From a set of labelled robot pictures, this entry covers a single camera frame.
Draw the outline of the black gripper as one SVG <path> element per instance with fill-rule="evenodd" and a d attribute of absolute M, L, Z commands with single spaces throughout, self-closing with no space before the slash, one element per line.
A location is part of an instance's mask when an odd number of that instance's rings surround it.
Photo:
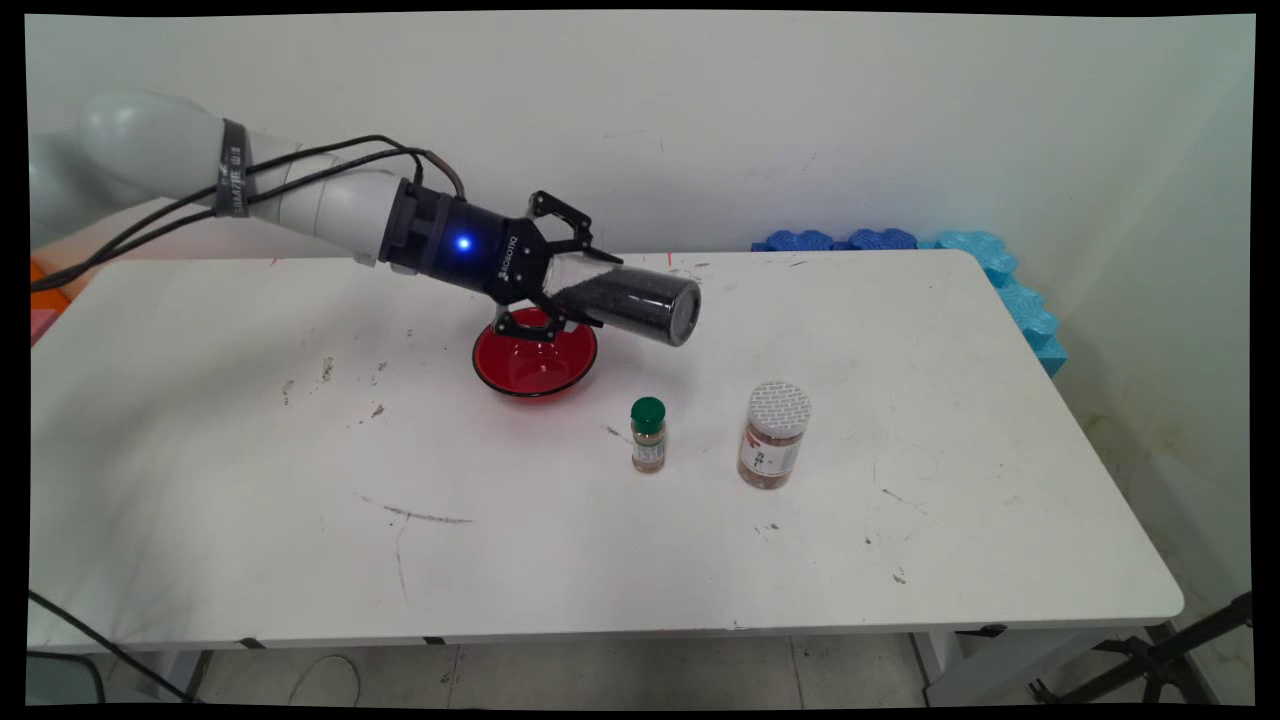
<path fill-rule="evenodd" d="M 593 220 L 547 191 L 534 192 L 526 218 L 502 217 L 448 193 L 401 181 L 378 250 L 378 260 L 398 272 L 426 275 L 484 293 L 495 301 L 498 336 L 556 343 L 579 325 L 605 324 L 543 293 L 549 258 L 580 252 L 599 263 L 623 264 L 593 246 Z M 571 231 L 568 240 L 547 241 L 532 222 L 554 217 Z M 509 304 L 529 300 L 545 318 L 527 324 Z"/>

